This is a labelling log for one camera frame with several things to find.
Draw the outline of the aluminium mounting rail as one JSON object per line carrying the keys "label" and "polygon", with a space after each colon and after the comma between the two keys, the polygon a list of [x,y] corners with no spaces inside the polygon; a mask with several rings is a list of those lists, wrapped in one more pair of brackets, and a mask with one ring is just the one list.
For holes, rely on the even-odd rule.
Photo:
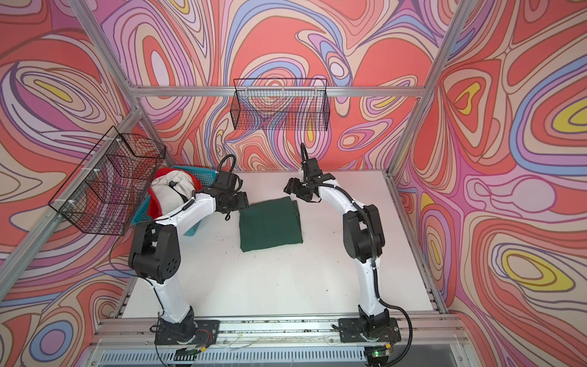
{"label": "aluminium mounting rail", "polygon": [[416,313],[408,325],[394,315],[401,340],[357,336],[345,343],[340,314],[219,317],[193,346],[158,346],[153,318],[99,325],[81,366],[367,366],[400,359],[400,366],[479,366],[472,340],[456,316]]}

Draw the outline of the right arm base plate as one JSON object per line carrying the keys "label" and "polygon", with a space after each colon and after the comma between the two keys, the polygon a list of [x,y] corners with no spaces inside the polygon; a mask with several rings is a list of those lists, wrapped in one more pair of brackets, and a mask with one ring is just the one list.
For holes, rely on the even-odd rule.
{"label": "right arm base plate", "polygon": [[340,318],[332,325],[343,343],[390,343],[402,341],[395,318],[368,321],[364,318]]}

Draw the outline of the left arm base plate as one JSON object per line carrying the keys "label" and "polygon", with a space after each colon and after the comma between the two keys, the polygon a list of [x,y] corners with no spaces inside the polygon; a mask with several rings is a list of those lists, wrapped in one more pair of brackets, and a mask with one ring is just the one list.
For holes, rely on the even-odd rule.
{"label": "left arm base plate", "polygon": [[154,342],[158,346],[210,347],[217,341],[220,322],[217,320],[193,321],[192,324],[171,324],[160,319],[152,325]]}

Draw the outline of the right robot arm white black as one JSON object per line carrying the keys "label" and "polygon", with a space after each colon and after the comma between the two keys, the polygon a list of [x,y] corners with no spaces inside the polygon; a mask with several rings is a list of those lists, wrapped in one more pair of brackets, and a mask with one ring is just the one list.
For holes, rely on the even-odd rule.
{"label": "right robot arm white black", "polygon": [[321,170],[315,158],[308,154],[304,143],[301,150],[301,177],[292,178],[284,188],[286,194],[307,203],[318,201],[330,204],[342,216],[342,241],[347,255],[355,262],[359,279],[359,316],[340,319],[333,329],[341,339],[357,336],[367,343],[379,343],[386,339],[390,345],[401,341],[397,320],[389,311],[400,312],[408,323],[407,346],[413,342],[414,329],[411,318],[402,307],[388,304],[379,289],[379,266],[385,235],[377,206],[365,205],[343,189],[338,180]]}

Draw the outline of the green t shirt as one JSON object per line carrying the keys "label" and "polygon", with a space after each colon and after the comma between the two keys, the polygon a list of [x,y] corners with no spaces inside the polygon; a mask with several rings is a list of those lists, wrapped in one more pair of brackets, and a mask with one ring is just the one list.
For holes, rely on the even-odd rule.
{"label": "green t shirt", "polygon": [[290,197],[266,200],[240,210],[239,232],[243,252],[304,242],[298,203]]}

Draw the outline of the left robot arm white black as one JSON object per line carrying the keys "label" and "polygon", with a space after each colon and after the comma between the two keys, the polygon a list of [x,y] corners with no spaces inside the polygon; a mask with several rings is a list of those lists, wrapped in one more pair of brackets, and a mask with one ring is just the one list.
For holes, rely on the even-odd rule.
{"label": "left robot arm white black", "polygon": [[150,284],[159,302],[155,341],[160,345],[186,345],[199,332],[177,276],[180,238],[214,213],[229,217],[249,205],[242,179],[234,172],[235,155],[221,160],[227,161],[229,169],[218,169],[209,186],[183,169],[160,169],[148,191],[151,219],[135,225],[128,266]]}

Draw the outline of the teal plastic laundry basket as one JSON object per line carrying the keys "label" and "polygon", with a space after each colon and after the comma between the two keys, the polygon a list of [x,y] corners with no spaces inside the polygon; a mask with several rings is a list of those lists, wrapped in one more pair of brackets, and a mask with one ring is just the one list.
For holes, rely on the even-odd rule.
{"label": "teal plastic laundry basket", "polygon": [[176,226],[179,235],[195,235],[201,220],[216,212],[216,200],[206,192],[215,178],[216,172],[206,168],[159,169],[131,223],[162,220]]}

